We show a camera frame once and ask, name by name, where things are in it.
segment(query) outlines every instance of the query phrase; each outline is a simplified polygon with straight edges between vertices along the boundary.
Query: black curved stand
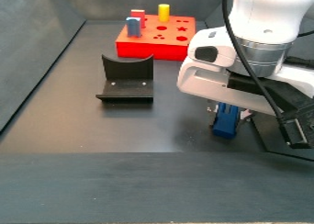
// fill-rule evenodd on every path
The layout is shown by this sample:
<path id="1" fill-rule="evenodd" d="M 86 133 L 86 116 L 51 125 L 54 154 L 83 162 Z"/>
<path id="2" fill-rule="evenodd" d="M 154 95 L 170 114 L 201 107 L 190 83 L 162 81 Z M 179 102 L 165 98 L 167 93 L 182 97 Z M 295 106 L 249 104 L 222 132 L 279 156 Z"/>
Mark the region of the black curved stand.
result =
<path id="1" fill-rule="evenodd" d="M 135 62 L 119 62 L 102 55 L 106 73 L 103 102 L 154 102 L 154 55 Z"/>

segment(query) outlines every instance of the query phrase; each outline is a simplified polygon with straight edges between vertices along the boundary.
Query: red peg board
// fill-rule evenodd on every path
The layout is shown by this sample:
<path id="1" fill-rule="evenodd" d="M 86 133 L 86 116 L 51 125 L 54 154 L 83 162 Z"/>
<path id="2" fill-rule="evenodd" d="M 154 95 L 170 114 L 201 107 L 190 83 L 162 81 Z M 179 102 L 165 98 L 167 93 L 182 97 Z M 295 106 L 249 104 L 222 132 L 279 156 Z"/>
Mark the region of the red peg board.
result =
<path id="1" fill-rule="evenodd" d="M 115 41 L 119 57 L 183 61 L 187 46 L 195 35 L 195 18 L 171 16 L 170 22 L 159 22 L 157 15 L 144 16 L 142 37 L 127 37 L 127 26 Z"/>

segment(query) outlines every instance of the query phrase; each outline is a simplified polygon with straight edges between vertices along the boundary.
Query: blue block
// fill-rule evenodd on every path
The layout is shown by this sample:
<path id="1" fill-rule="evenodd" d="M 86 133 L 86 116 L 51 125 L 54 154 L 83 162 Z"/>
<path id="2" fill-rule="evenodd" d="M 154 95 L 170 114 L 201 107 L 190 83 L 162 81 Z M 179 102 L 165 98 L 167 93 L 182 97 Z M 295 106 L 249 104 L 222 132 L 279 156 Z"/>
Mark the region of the blue block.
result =
<path id="1" fill-rule="evenodd" d="M 139 17 L 127 18 L 127 36 L 128 37 L 142 36 L 142 19 Z"/>
<path id="2" fill-rule="evenodd" d="M 217 136 L 225 139 L 233 139 L 235 137 L 238 113 L 238 106 L 227 105 L 225 103 L 218 104 L 217 119 L 213 127 L 213 132 Z"/>

